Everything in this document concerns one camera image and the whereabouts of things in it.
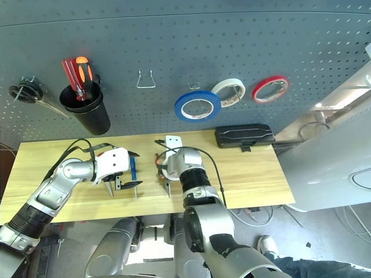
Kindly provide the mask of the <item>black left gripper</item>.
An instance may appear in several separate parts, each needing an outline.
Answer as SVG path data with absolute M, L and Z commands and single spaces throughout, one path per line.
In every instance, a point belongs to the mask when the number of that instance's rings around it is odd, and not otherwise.
M 128 155 L 130 158 L 137 158 L 140 156 L 138 153 L 135 153 L 132 151 L 128 151 Z M 120 177 L 122 174 L 123 172 L 117 172 L 117 173 L 110 174 L 107 176 L 107 182 L 111 182 L 111 181 L 115 182 L 116 191 L 131 189 L 142 183 L 142 181 L 130 181 L 130 182 L 123 183 Z

